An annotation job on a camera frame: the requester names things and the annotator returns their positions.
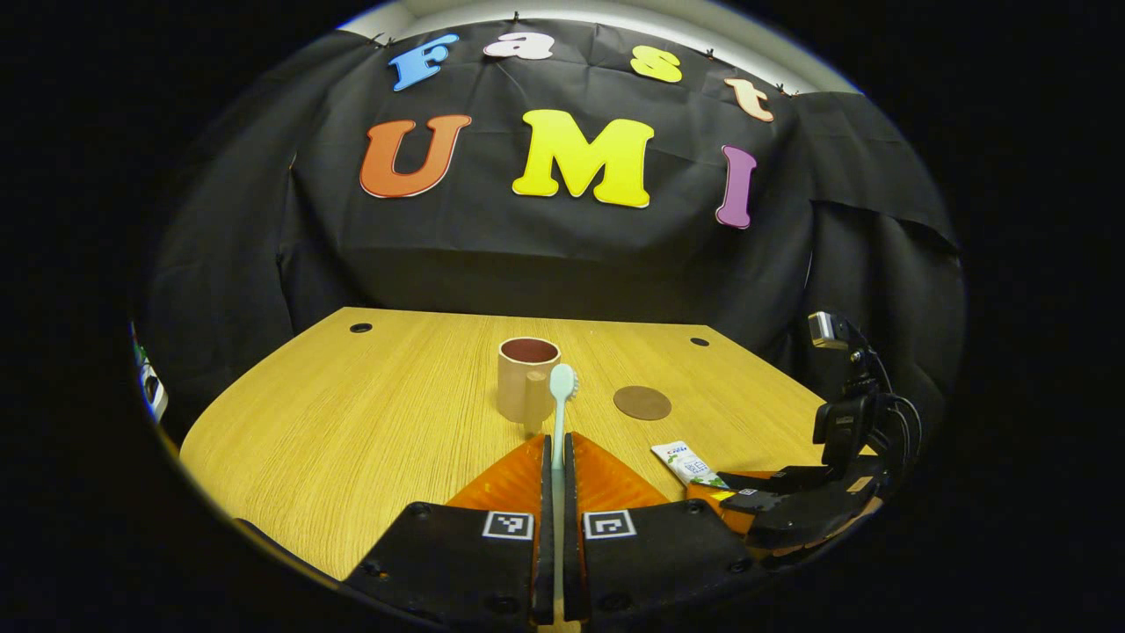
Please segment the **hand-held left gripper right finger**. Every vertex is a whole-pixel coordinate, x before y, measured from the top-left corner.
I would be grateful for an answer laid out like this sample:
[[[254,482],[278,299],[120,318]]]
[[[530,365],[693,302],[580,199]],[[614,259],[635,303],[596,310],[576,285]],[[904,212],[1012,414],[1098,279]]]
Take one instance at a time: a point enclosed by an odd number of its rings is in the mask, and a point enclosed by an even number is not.
[[[714,509],[666,501],[608,450],[568,433],[562,605],[586,629],[720,629],[755,593],[757,566]]]

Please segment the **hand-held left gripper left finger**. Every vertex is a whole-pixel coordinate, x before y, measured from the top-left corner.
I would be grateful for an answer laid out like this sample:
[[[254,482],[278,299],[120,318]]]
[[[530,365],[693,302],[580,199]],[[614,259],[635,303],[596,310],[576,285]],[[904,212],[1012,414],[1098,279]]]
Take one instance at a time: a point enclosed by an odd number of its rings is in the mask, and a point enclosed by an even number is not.
[[[343,586],[443,629],[554,621],[552,440],[523,442],[446,505],[410,501]]]

